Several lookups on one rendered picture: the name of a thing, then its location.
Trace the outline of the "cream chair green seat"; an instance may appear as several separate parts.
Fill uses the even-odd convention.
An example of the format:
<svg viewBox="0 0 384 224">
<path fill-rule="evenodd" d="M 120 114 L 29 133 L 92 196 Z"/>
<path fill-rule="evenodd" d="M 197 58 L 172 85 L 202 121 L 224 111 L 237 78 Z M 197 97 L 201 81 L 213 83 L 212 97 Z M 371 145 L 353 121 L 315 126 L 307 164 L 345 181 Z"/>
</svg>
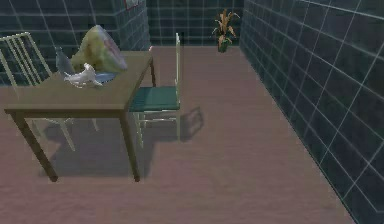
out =
<svg viewBox="0 0 384 224">
<path fill-rule="evenodd" d="M 181 41 L 180 35 L 175 33 L 176 49 L 176 77 L 173 86 L 140 87 L 136 92 L 129 111 L 133 113 L 136 125 L 136 133 L 140 146 L 144 145 L 142 128 L 147 123 L 174 121 L 176 123 L 177 139 L 181 137 L 180 119 L 180 76 L 181 76 Z M 175 112 L 174 117 L 146 119 L 146 114 Z"/>
</svg>

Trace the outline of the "orange potted house plant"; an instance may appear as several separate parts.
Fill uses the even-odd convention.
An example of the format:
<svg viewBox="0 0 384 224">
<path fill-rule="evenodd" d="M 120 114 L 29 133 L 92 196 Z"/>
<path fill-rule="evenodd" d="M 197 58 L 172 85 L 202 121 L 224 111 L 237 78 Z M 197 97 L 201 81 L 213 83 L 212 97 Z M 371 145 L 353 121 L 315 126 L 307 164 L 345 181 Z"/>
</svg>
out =
<svg viewBox="0 0 384 224">
<path fill-rule="evenodd" d="M 213 29 L 212 35 L 214 35 L 217 40 L 217 48 L 220 53 L 225 53 L 228 47 L 233 44 L 232 39 L 237 37 L 231 25 L 233 17 L 240 19 L 237 13 L 224 9 L 218 14 L 218 18 L 215 19 L 217 26 Z"/>
</svg>

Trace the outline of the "blue plate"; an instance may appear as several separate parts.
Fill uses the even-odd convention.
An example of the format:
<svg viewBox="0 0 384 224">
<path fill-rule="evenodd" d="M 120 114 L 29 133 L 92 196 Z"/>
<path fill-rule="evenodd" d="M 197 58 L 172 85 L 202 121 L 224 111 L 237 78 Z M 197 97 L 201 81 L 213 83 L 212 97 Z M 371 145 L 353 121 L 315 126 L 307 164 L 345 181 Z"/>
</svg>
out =
<svg viewBox="0 0 384 224">
<path fill-rule="evenodd" d="M 112 81 L 115 77 L 116 73 L 112 72 L 99 72 L 95 74 L 95 80 L 102 84 Z"/>
</svg>

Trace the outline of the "brown wooden table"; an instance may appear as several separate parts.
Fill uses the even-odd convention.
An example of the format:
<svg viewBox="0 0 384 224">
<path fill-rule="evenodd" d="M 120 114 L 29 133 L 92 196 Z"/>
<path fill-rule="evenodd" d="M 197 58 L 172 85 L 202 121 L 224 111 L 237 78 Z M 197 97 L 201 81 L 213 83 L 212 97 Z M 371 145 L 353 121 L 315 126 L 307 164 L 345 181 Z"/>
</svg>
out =
<svg viewBox="0 0 384 224">
<path fill-rule="evenodd" d="M 24 88 L 16 100 L 4 106 L 51 181 L 58 176 L 28 126 L 28 118 L 118 119 L 134 180 L 140 180 L 126 112 L 145 73 L 154 70 L 153 56 L 150 51 L 125 51 L 123 57 L 128 69 L 101 87 L 77 88 L 54 74 L 38 86 Z"/>
</svg>

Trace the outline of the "yellow-green round lump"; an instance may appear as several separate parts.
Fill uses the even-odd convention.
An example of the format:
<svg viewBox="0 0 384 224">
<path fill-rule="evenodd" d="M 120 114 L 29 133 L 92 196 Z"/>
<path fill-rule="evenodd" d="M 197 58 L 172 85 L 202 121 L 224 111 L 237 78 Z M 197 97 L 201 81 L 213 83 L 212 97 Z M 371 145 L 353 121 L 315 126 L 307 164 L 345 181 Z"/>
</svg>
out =
<svg viewBox="0 0 384 224">
<path fill-rule="evenodd" d="M 119 73 L 128 68 L 119 47 L 100 25 L 93 26 L 85 34 L 78 52 L 70 61 L 76 72 L 80 72 L 85 63 L 97 72 Z"/>
</svg>

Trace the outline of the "white figurine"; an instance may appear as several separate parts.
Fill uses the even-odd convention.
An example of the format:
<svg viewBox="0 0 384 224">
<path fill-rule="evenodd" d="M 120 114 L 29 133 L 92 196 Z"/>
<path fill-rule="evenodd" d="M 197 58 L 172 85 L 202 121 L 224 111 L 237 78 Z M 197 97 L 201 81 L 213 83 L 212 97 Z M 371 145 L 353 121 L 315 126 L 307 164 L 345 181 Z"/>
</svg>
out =
<svg viewBox="0 0 384 224">
<path fill-rule="evenodd" d="M 78 88 L 83 88 L 88 83 L 93 83 L 96 86 L 101 86 L 101 83 L 96 80 L 95 69 L 88 63 L 84 64 L 84 70 L 80 73 L 74 75 L 69 75 L 65 73 L 65 81 L 69 81 L 71 84 L 75 85 Z"/>
</svg>

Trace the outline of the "grey glass bottle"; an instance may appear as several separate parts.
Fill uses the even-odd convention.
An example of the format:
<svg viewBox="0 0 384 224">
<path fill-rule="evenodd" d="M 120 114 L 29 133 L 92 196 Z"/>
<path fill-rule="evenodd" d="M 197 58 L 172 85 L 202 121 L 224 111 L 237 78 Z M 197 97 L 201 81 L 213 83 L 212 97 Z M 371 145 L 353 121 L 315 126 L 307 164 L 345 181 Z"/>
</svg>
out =
<svg viewBox="0 0 384 224">
<path fill-rule="evenodd" d="M 56 67 L 58 71 L 63 75 L 74 75 L 75 71 L 70 59 L 64 54 L 61 47 L 56 47 Z"/>
</svg>

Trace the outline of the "cream slatted chair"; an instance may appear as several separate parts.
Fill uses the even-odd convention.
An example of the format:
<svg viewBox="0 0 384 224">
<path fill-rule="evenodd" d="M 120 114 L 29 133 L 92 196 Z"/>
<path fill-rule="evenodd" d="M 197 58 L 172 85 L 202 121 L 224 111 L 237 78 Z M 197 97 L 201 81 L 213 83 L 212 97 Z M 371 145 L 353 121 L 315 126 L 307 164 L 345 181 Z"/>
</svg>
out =
<svg viewBox="0 0 384 224">
<path fill-rule="evenodd" d="M 22 38 L 25 37 L 29 40 L 31 47 L 33 48 L 35 54 L 39 58 L 39 63 L 44 67 L 45 72 L 48 75 L 48 78 L 44 79 L 39 75 L 38 70 L 36 69 L 36 66 L 33 64 L 33 61 L 30 56 L 30 52 L 27 50 L 26 44 L 22 40 Z M 46 84 L 47 80 L 50 80 L 53 73 L 50 70 L 48 64 L 46 63 L 46 60 L 43 58 L 39 48 L 37 47 L 35 41 L 33 40 L 31 34 L 29 32 L 23 32 L 19 34 L 14 34 L 6 37 L 1 37 L 0 42 L 5 42 L 10 49 L 13 57 L 15 58 L 18 66 L 22 70 L 23 77 L 27 80 L 28 86 L 35 86 L 41 87 L 43 84 Z M 65 66 L 62 67 L 59 66 L 59 75 L 64 75 L 61 79 L 63 79 L 63 82 L 70 83 L 76 88 L 83 88 L 87 83 L 84 82 L 72 82 L 71 79 L 72 76 L 77 77 L 78 74 L 74 73 L 74 69 L 72 66 L 72 63 L 70 62 L 69 58 L 64 55 L 61 48 L 57 50 L 57 56 L 59 57 L 59 62 L 65 62 Z M 11 82 L 11 86 L 13 87 L 17 97 L 19 97 L 19 87 L 18 84 L 15 81 L 15 76 L 11 72 L 7 60 L 5 59 L 5 56 L 3 55 L 1 49 L 0 49 L 0 62 L 3 65 L 3 68 L 6 71 L 6 74 Z M 70 134 L 68 132 L 66 123 L 68 121 L 73 121 L 73 118 L 29 118 L 29 121 L 31 121 L 31 124 L 33 124 L 37 120 L 46 120 L 48 122 L 58 124 L 64 134 L 64 137 L 67 140 L 68 145 L 70 146 L 72 151 L 76 151 L 74 143 L 72 141 L 72 138 L 70 137 Z"/>
</svg>

